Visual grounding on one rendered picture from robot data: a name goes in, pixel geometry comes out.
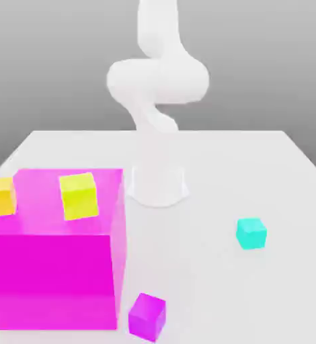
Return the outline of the large magenta box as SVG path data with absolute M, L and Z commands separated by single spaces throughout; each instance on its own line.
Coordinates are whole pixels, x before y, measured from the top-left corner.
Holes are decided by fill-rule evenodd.
M 0 330 L 114 330 L 126 267 L 124 176 L 93 169 L 99 214 L 66 221 L 59 177 L 20 169 L 0 217 Z

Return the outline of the small purple cube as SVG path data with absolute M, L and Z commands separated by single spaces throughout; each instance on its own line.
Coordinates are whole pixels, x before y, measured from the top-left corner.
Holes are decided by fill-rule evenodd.
M 130 334 L 155 343 L 166 322 L 166 301 L 140 293 L 128 313 Z

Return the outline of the small yellow-green cube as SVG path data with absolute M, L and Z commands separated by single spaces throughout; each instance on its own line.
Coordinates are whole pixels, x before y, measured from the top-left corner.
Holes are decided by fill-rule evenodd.
M 65 220 L 98 216 L 97 189 L 91 172 L 60 176 Z

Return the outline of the small cyan cube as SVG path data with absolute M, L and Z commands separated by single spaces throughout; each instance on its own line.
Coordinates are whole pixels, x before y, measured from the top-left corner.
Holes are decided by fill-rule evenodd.
M 267 228 L 259 218 L 241 218 L 237 221 L 236 237 L 242 249 L 262 249 L 266 244 Z

